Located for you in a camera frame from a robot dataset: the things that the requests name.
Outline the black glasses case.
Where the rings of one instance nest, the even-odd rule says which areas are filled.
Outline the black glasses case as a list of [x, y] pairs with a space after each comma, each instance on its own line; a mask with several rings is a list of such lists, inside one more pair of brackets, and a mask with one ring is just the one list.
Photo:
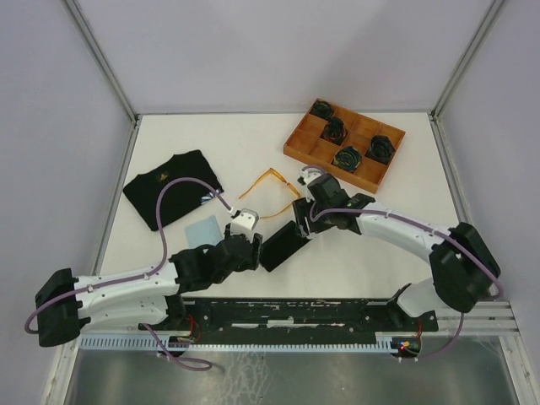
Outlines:
[[262, 244], [260, 264], [270, 273], [309, 242], [298, 232], [296, 223], [289, 221]]

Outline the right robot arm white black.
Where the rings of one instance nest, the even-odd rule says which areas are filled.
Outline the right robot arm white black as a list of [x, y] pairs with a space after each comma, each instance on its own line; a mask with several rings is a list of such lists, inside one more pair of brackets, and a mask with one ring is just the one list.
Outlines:
[[466, 314], [480, 301], [503, 294], [501, 270], [477, 229], [466, 222], [454, 227], [430, 224], [397, 213], [373, 197], [350, 197], [331, 174], [307, 166], [299, 184], [305, 197], [294, 202], [297, 229], [303, 236], [331, 228], [383, 240], [426, 262], [431, 274], [400, 288], [388, 303], [387, 320], [406, 330], [423, 314], [450, 307]]

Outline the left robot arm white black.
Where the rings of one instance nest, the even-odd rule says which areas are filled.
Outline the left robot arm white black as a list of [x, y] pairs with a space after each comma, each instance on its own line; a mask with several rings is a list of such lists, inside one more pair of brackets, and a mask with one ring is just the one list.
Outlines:
[[71, 268], [57, 270], [35, 296], [39, 345], [56, 347], [107, 327], [179, 328], [186, 321], [181, 294], [256, 269], [261, 253], [261, 235], [226, 235], [215, 246], [185, 249], [165, 263], [115, 276], [76, 277]]

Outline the light blue cloth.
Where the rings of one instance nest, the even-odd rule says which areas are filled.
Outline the light blue cloth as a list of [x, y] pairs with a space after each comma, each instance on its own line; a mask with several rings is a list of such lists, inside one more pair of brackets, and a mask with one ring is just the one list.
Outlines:
[[188, 225], [185, 234], [187, 244], [192, 249], [202, 245], [215, 246], [222, 240], [219, 224], [214, 215]]

